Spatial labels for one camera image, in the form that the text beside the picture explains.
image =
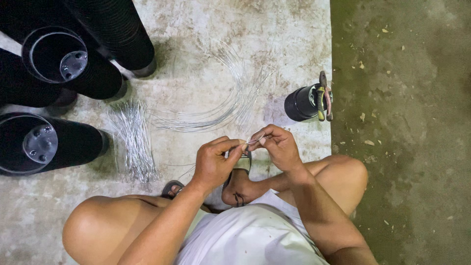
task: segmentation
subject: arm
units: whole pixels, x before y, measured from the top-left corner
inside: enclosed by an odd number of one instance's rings
[[[118,264],[172,264],[198,209],[212,190],[229,176],[247,147],[244,142],[224,136],[201,146],[190,183],[141,232]],[[225,159],[223,152],[233,147],[236,148]]]
[[[249,150],[266,148],[273,163],[286,173],[301,220],[327,261],[376,265],[361,233],[304,167],[292,134],[272,124],[262,130],[267,137]]]

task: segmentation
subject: foot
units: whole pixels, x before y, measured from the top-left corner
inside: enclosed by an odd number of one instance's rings
[[[260,196],[257,193],[255,183],[249,179],[245,170],[234,169],[229,184],[222,191],[222,201],[227,205],[235,207],[237,205],[236,196],[239,204],[242,203],[242,199],[244,199],[245,204],[255,200]]]
[[[182,187],[178,186],[178,185],[173,185],[171,190],[168,192],[168,195],[170,197],[170,199],[173,199],[175,198],[177,192],[181,189]]]

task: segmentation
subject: leg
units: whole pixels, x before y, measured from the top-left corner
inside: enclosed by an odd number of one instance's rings
[[[304,165],[347,215],[355,210],[368,181],[366,168],[361,161],[336,155]],[[289,190],[289,180],[284,173],[263,181],[252,182],[244,171],[236,170],[231,183],[223,191],[222,199],[226,204],[235,205],[233,194],[238,192],[246,202],[250,202],[269,189],[279,191],[280,198],[296,206]]]
[[[64,248],[82,265],[117,264],[129,245],[170,202],[146,195],[91,197],[67,219],[62,233]]]

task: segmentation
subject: concrete floor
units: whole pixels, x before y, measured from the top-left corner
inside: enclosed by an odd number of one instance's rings
[[[469,264],[471,3],[332,1],[331,13],[333,153],[369,172],[353,222],[380,264]]]
[[[62,227],[71,211],[94,195],[132,193],[159,195],[166,182],[176,179],[195,162],[198,148],[222,135],[247,139],[261,127],[275,123],[296,135],[301,158],[319,160],[331,154],[330,124],[316,119],[297,123],[284,113],[285,97],[311,85],[319,72],[332,77],[331,25],[328,0],[134,1],[154,43],[159,67],[155,74],[130,79],[132,97],[146,99],[152,109],[201,112],[217,106],[229,94],[228,70],[210,56],[218,40],[232,45],[248,69],[262,65],[275,70],[254,108],[248,132],[226,126],[207,133],[152,130],[154,159],[161,181],[146,193],[129,184],[115,183],[113,166],[102,157],[87,165],[59,169],[29,177],[0,176],[0,264],[75,264],[64,251]],[[0,47],[19,52],[0,34]],[[80,96],[75,108],[62,118],[110,129],[100,100]],[[266,151],[254,152],[250,177],[261,180],[277,173]],[[191,173],[181,177],[183,183]],[[221,189],[207,203],[220,206]]]

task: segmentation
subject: man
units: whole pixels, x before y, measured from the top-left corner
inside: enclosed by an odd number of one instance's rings
[[[82,202],[64,226],[66,251],[83,265],[377,264],[348,218],[366,187],[363,164],[345,156],[303,164],[290,132],[272,124],[261,131],[250,146],[227,136],[202,145],[192,180],[171,187],[173,200],[128,195]],[[251,182],[243,167],[234,169],[258,148],[283,173]],[[208,213],[205,198],[229,175],[222,199],[241,207]]]

